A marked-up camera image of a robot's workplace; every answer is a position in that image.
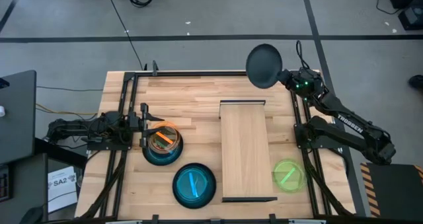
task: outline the wooden tabletop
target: wooden tabletop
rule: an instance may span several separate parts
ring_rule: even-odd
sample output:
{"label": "wooden tabletop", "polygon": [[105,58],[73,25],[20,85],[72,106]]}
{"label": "wooden tabletop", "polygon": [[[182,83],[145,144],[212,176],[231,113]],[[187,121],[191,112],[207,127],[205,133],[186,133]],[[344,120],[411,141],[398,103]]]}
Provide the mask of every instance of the wooden tabletop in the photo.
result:
{"label": "wooden tabletop", "polygon": [[[124,71],[108,72],[99,112],[117,110]],[[124,112],[128,112],[132,82],[128,85]],[[269,143],[270,166],[291,159],[303,164],[295,143],[295,117],[289,91],[281,84],[270,89],[257,89],[243,76],[235,77],[141,77],[137,84],[135,111],[146,102],[153,116],[177,125],[184,139],[182,155],[173,164],[158,167],[148,163],[139,147],[140,133],[134,134],[133,149],[128,153],[119,219],[267,219],[270,213],[277,218],[312,217],[307,187],[297,193],[285,193],[273,183],[277,201],[266,203],[222,203],[222,154],[220,100],[265,100],[264,114]],[[311,115],[323,116],[314,108]],[[355,212],[352,195],[341,157],[319,150],[327,186],[346,209]],[[75,216],[85,213],[104,187],[109,151],[93,157],[85,169],[85,177]],[[188,163],[202,163],[209,167],[217,180],[213,200],[203,208],[182,207],[172,193],[172,181],[178,169]],[[323,213],[320,190],[316,188],[319,211]],[[111,215],[114,189],[109,195],[107,214]]]}

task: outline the wooden board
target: wooden board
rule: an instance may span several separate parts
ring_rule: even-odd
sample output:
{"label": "wooden board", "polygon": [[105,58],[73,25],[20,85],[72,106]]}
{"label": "wooden board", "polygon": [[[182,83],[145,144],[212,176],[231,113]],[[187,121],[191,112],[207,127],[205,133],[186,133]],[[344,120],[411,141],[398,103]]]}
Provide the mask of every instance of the wooden board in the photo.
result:
{"label": "wooden board", "polygon": [[[108,73],[99,112],[118,109],[123,76],[124,72],[120,71]],[[131,83],[127,91],[125,112],[128,111]],[[293,133],[295,118],[291,97],[283,85],[277,84],[261,90],[253,87],[246,77],[142,77],[138,81],[136,112],[139,114],[138,104],[148,103],[152,115],[169,120],[179,127],[186,145],[176,162],[157,167],[144,159],[138,144],[140,134],[135,134],[134,148],[128,153],[126,162],[119,219],[151,219],[153,214],[159,214],[160,219],[267,219],[269,213],[275,213],[277,218],[312,217],[307,187],[298,193],[287,194],[273,184],[277,201],[221,203],[220,100],[265,100],[270,167],[273,168],[282,159],[293,159],[303,164]],[[311,114],[320,113],[312,108]],[[109,153],[101,151],[87,164],[76,216],[85,213],[102,190]],[[321,150],[320,155],[328,187],[345,208],[354,212],[342,158],[327,150]],[[217,179],[215,197],[210,204],[200,209],[186,209],[179,205],[171,187],[175,172],[193,162],[208,166]],[[111,214],[113,190],[111,194],[107,214]],[[323,213],[318,190],[317,200],[319,210]]]}
{"label": "wooden board", "polygon": [[224,201],[270,200],[274,196],[264,104],[221,103],[220,118]]}

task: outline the green object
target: green object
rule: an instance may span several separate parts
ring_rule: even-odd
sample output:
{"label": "green object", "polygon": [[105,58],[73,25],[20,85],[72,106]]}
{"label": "green object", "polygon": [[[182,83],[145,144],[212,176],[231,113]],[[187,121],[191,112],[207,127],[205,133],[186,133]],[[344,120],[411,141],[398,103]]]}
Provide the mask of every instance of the green object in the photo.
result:
{"label": "green object", "polygon": [[298,192],[305,183],[303,168],[293,160],[282,160],[277,163],[273,177],[278,187],[285,192]]}

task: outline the gray floor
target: gray floor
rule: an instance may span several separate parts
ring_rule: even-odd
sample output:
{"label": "gray floor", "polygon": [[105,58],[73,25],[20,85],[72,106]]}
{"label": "gray floor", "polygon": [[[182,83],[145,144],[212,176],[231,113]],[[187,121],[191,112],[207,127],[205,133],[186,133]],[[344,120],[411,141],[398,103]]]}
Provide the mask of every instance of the gray floor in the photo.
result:
{"label": "gray floor", "polygon": [[[0,0],[0,18],[11,1]],[[144,9],[131,6],[128,0],[114,2],[132,36],[311,35],[303,0],[153,0]],[[375,9],[376,0],[310,2],[320,35],[422,33],[404,31],[396,15]],[[381,1],[381,7],[393,10],[387,0]],[[19,0],[0,31],[0,39],[97,36],[125,36],[109,0]],[[284,67],[299,67],[295,40],[183,40],[134,42],[134,46],[143,63],[154,59],[162,70],[243,69],[248,53],[261,43],[279,49]],[[423,41],[325,40],[322,45],[343,103],[391,133],[397,148],[394,163],[423,166],[423,95],[407,85],[409,77],[422,73]],[[314,41],[303,41],[303,54],[312,68],[321,68]],[[101,89],[107,71],[136,70],[139,64],[128,42],[0,43],[0,68],[0,76],[35,69],[38,85]],[[54,110],[96,112],[100,98],[100,92],[37,90],[37,102]],[[37,112],[36,136],[43,137],[48,123],[56,118],[63,116]],[[364,158],[352,153],[359,170]],[[62,167],[50,164],[51,170]],[[50,218],[72,217],[74,209]]]}

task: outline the blue object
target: blue object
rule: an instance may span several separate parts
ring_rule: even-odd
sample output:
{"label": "blue object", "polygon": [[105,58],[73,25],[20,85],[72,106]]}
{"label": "blue object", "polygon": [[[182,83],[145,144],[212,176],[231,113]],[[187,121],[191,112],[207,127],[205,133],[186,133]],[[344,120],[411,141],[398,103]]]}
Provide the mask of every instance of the blue object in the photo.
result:
{"label": "blue object", "polygon": [[213,199],[215,191],[216,179],[213,172],[202,164],[185,165],[173,178],[173,194],[187,208],[204,207]]}
{"label": "blue object", "polygon": [[175,150],[169,151],[169,153],[167,154],[159,154],[154,152],[154,150],[152,150],[149,146],[147,146],[145,149],[143,149],[143,155],[145,159],[153,165],[157,165],[157,166],[169,165],[175,162],[179,158],[183,148],[184,148],[184,140],[181,136],[178,147]]}

